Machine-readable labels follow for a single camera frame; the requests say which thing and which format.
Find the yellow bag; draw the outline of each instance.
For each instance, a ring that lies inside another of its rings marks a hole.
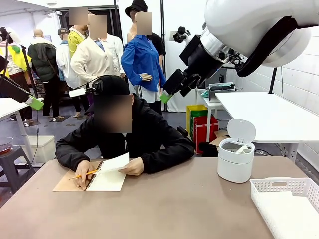
[[[190,120],[191,111],[207,111],[208,108],[205,105],[190,105],[186,107],[186,130],[190,133]]]

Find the red bag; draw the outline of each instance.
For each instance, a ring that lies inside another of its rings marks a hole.
[[[209,142],[217,139],[215,132],[219,130],[219,123],[214,116],[210,119]],[[199,150],[199,144],[206,142],[207,138],[207,116],[199,116],[194,118],[194,143],[196,144],[196,153],[202,154]]]

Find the spiral binding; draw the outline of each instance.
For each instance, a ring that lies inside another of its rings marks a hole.
[[[96,170],[100,169],[102,167],[102,164],[104,163],[104,161],[100,162],[99,166],[97,167]],[[95,177],[96,177],[97,174],[94,174],[94,176],[92,177],[90,183],[88,184],[88,186],[86,187],[86,189],[90,188],[91,184],[93,183]]]

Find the orange pencil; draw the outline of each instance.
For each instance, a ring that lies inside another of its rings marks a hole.
[[[100,171],[100,169],[97,169],[97,170],[94,170],[94,171],[91,171],[91,172],[88,172],[88,173],[86,173],[86,175],[90,175],[90,174],[92,174],[92,173],[96,173],[96,172],[99,172]],[[78,176],[75,176],[75,177],[73,177],[73,178],[69,178],[69,180],[71,180],[71,179],[76,179],[76,178],[80,178],[81,177],[81,175],[78,175]]]

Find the green puffer jacket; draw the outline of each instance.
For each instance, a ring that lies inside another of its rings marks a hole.
[[[56,48],[52,44],[37,43],[29,46],[28,55],[32,58],[32,69],[44,83],[58,76],[55,53]]]

